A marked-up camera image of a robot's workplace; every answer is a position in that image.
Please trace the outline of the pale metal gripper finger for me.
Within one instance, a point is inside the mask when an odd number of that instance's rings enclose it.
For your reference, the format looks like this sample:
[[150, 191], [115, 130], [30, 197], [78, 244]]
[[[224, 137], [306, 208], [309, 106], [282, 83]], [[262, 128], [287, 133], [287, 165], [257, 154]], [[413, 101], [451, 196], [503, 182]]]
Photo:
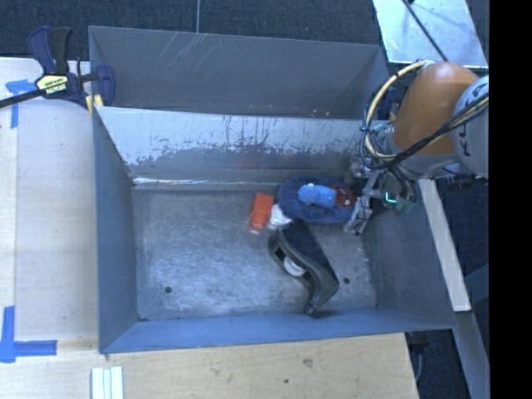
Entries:
[[370, 207], [362, 206], [356, 215], [354, 222], [354, 233], [362, 234], [367, 227], [367, 223], [372, 217], [372, 209]]
[[362, 232], [363, 231], [363, 204], [357, 199], [353, 207], [350, 219], [343, 226], [344, 232]]

